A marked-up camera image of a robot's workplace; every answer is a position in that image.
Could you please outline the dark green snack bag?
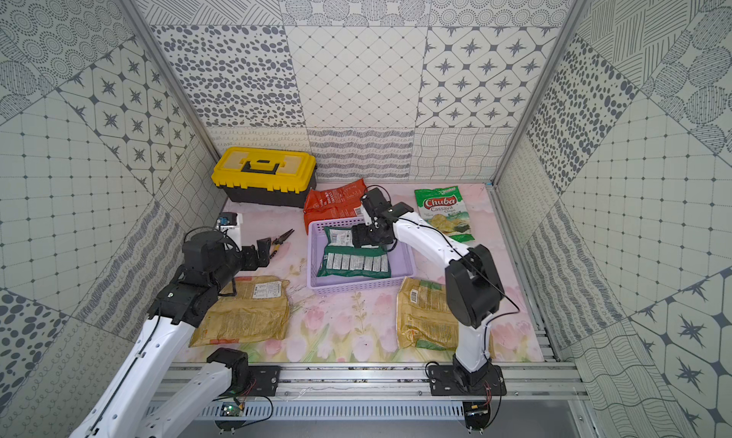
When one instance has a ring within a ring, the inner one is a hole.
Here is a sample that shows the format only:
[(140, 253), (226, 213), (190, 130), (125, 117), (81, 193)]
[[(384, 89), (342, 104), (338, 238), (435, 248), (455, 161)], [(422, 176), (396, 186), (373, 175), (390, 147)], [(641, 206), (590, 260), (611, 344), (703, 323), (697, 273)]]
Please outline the dark green snack bag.
[(356, 247), (350, 228), (324, 228), (327, 243), (318, 270), (318, 277), (391, 277), (387, 251), (379, 245)]

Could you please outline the left green circuit board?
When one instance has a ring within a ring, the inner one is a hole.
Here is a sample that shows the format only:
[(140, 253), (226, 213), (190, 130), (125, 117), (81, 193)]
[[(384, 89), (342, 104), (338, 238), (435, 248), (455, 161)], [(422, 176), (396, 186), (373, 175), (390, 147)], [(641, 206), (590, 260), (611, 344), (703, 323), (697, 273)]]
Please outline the left green circuit board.
[(225, 403), (221, 407), (221, 417), (242, 417), (243, 407), (237, 403)]

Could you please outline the purple plastic basket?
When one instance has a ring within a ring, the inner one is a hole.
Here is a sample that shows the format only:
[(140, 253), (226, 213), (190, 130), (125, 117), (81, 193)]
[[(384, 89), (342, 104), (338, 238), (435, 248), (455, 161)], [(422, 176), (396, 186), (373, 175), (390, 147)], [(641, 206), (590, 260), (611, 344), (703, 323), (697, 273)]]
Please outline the purple plastic basket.
[(363, 223), (361, 217), (353, 217), (314, 221), (309, 225), (306, 279), (307, 287), (311, 291), (314, 291), (318, 295), (327, 295), (365, 289), (378, 289), (379, 287), (399, 287), (405, 278), (412, 277), (416, 274), (417, 267), (411, 247), (399, 243), (393, 251), (387, 254), (392, 273), (390, 278), (372, 279), (363, 276), (318, 277), (318, 270), (321, 266), (324, 249), (327, 244), (327, 236), (324, 228), (327, 228), (327, 226), (352, 228), (352, 226), (360, 223)]

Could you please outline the green Chuba chip bag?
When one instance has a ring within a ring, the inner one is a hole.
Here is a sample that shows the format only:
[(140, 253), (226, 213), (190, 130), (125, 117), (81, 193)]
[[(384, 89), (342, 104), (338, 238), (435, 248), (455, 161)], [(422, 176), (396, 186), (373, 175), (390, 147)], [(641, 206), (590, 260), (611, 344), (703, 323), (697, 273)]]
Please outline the green Chuba chip bag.
[(417, 189), (419, 216), (442, 234), (460, 243), (475, 240), (467, 206), (458, 186)]

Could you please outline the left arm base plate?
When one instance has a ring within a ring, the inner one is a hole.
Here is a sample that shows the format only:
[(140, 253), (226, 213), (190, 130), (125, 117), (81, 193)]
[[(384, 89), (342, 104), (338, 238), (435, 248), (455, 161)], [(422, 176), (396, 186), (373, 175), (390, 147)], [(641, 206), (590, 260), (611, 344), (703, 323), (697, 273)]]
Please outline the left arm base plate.
[(255, 365), (249, 367), (248, 386), (246, 396), (274, 397), (278, 391), (280, 366)]

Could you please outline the aluminium mounting rail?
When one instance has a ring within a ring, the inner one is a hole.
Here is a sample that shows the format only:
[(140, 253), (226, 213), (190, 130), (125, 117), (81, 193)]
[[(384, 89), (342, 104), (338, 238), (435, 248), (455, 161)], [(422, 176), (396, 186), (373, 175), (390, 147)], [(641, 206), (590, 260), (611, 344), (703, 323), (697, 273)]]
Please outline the aluminium mounting rail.
[[(577, 423), (590, 417), (589, 395), (571, 363), (500, 363), (505, 396), (432, 396), (427, 363), (285, 363), (274, 397), (246, 396), (209, 403), (198, 420), (443, 420), (463, 417), (463, 402), (485, 402), (498, 415), (514, 406), (557, 407)], [(221, 417), (225, 403), (242, 417)]]

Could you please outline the gold chip bag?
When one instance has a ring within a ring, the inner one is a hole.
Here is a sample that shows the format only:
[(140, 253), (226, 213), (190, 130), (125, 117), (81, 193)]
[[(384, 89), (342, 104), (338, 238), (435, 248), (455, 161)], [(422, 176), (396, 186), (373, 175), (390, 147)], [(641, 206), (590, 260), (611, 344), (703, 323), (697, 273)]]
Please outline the gold chip bag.
[(404, 279), (396, 297), (396, 336), (401, 348), (457, 348), (459, 322), (449, 310), (443, 285)]
[(224, 289), (194, 331), (189, 347), (283, 340), (290, 318), (288, 280), (276, 276), (238, 277)]

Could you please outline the right circuit board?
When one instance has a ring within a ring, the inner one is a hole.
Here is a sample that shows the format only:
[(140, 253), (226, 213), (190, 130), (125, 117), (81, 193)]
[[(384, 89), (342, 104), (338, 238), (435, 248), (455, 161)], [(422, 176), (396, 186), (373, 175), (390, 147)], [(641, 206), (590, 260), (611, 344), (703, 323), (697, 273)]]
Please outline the right circuit board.
[(491, 423), (491, 406), (485, 402), (463, 402), (463, 418), (469, 432), (483, 432)]

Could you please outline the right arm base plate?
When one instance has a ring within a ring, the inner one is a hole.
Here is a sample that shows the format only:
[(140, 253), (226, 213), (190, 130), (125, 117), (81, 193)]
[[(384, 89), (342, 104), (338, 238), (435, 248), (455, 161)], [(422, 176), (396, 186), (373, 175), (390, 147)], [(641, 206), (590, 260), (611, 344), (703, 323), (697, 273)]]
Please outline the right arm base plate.
[(505, 396), (507, 388), (501, 368), (487, 363), (478, 371), (467, 372), (458, 366), (428, 363), (425, 374), (432, 396)]

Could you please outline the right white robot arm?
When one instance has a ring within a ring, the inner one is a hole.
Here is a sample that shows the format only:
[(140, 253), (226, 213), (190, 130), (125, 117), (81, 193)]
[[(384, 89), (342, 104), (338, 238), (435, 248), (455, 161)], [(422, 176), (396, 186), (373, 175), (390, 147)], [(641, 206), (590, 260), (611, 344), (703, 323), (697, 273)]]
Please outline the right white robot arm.
[(364, 222), (356, 226), (353, 235), (357, 247), (404, 244), (444, 268), (446, 303), (459, 322), (452, 366), (456, 389), (466, 394), (489, 391), (504, 395), (504, 378), (489, 354), (489, 336), (492, 324), (502, 316), (501, 302), (511, 299), (490, 250), (451, 239), (409, 205), (391, 203), (379, 188), (366, 190), (360, 205)]

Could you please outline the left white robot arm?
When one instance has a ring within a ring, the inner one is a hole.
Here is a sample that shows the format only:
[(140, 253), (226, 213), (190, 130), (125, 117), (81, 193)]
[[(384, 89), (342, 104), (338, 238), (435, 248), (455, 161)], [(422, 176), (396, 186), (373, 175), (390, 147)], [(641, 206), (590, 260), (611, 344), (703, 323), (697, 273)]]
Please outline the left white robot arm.
[(182, 245), (183, 263), (152, 302), (139, 337), (74, 437), (177, 437), (209, 403), (238, 400), (254, 390), (249, 356), (219, 348), (198, 374), (153, 414), (147, 413), (177, 352), (190, 341), (206, 313), (221, 298), (234, 298), (236, 276), (270, 262), (270, 245), (260, 240), (239, 247), (226, 233), (195, 228)]

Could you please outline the yellow handled pliers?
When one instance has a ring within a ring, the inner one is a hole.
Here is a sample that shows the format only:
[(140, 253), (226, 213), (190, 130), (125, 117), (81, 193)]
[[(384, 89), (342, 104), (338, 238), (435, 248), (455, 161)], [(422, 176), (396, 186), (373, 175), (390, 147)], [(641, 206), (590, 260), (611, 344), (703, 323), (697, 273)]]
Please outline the yellow handled pliers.
[(289, 229), (285, 233), (278, 236), (278, 238), (274, 239), (272, 241), (272, 247), (270, 251), (270, 258), (273, 259), (277, 254), (278, 251), (281, 249), (281, 247), (284, 245), (284, 243), (294, 234), (295, 230), (293, 228)]

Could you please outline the red chip bag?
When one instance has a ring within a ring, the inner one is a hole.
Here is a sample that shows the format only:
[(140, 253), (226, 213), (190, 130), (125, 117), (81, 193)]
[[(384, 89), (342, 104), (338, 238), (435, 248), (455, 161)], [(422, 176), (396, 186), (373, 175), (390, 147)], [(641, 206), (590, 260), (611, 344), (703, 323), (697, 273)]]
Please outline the red chip bag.
[(340, 188), (311, 190), (303, 209), (306, 231), (312, 222), (360, 216), (361, 197), (366, 190), (363, 179)]

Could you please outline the yellow black toolbox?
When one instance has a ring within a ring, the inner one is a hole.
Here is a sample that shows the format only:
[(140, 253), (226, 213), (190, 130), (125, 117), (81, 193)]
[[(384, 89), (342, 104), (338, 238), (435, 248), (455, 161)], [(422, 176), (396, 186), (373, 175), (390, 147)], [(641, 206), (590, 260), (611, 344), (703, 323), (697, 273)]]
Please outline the yellow black toolbox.
[(234, 203), (303, 209), (316, 188), (316, 158), (306, 152), (234, 146), (213, 169), (212, 181)]

